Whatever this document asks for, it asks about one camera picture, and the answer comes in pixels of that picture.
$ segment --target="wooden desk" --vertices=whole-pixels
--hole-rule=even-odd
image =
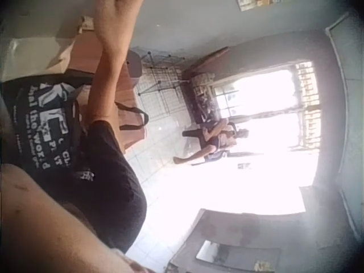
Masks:
[[[71,52],[71,60],[69,69],[75,69],[84,72],[95,73],[98,62],[102,54],[102,47],[93,31],[79,34],[75,39],[75,44]],[[127,65],[124,64],[120,73],[120,77],[116,90],[116,102],[129,107],[137,106],[133,87],[131,84]],[[142,116],[125,111],[119,111],[119,124],[141,124]],[[145,129],[136,131],[120,131],[123,147],[121,150],[131,147],[136,142],[144,139]]]

